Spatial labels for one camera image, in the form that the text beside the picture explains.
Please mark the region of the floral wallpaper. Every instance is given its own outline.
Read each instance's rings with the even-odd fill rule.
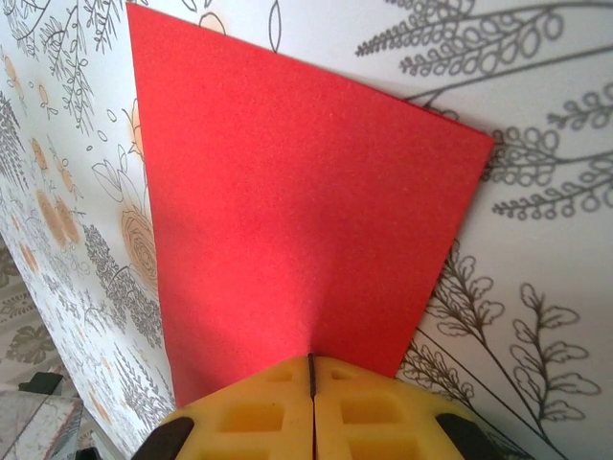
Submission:
[[[606,457],[613,3],[137,3],[491,134],[397,376],[472,410],[507,458]],[[2,0],[0,24],[0,230],[85,406],[129,455],[174,401],[125,4]]]

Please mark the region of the red foam sheet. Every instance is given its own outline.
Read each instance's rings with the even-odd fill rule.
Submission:
[[[178,403],[308,352],[392,376],[492,140],[127,8]]]

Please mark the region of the orange flower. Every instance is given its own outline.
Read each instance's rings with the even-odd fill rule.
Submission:
[[[92,392],[89,392],[89,399],[92,400],[92,404],[94,404],[94,407],[96,407],[96,411],[100,414],[100,416],[102,417],[102,419],[107,422],[108,424],[111,423],[111,419],[108,416],[108,412],[106,412],[106,410],[104,409],[104,407],[102,407],[102,404],[100,404],[98,402],[98,400],[96,399],[96,397],[92,394]]]
[[[125,250],[143,282],[157,295],[157,262],[151,222],[139,211],[122,213]]]
[[[61,198],[58,198],[56,201],[56,211],[57,217],[61,223],[61,226],[72,242],[79,242],[79,229],[75,224],[75,220],[73,219],[73,215],[70,214],[70,210],[68,206],[62,201]]]
[[[141,134],[141,117],[138,113],[138,100],[132,104],[132,113],[129,117],[133,149],[141,160],[145,160],[143,155],[143,135]]]
[[[51,234],[56,239],[57,244],[63,246],[66,244],[66,237],[64,236],[61,222],[59,218],[57,218],[56,210],[51,205],[49,198],[42,190],[38,190],[36,192],[36,198],[38,199],[38,206],[40,207],[42,216],[44,217],[45,222],[47,222],[49,230],[51,230]]]
[[[21,227],[19,226],[19,221],[15,218],[15,216],[13,214],[11,214],[11,219],[12,219],[12,224],[15,227],[15,230],[20,232],[21,231]]]
[[[223,27],[223,23],[219,19],[219,16],[217,16],[214,12],[207,12],[203,14],[202,17],[200,17],[200,22],[198,25],[204,29],[209,29],[211,31],[226,35],[226,28]]]
[[[32,141],[30,141],[30,144],[32,144],[32,150],[34,150],[34,158],[36,159],[36,163],[38,163],[38,167],[43,171],[49,168],[49,165],[47,164],[47,158],[45,158],[45,154],[42,152],[42,148],[40,147],[40,144],[38,144],[38,141],[33,138]]]
[[[21,254],[23,255],[23,258],[26,260],[26,264],[28,264],[28,267],[30,268],[30,270],[36,273],[38,271],[38,262],[34,258],[34,254],[32,253],[32,250],[30,249],[30,247],[20,243],[19,249],[21,249]]]

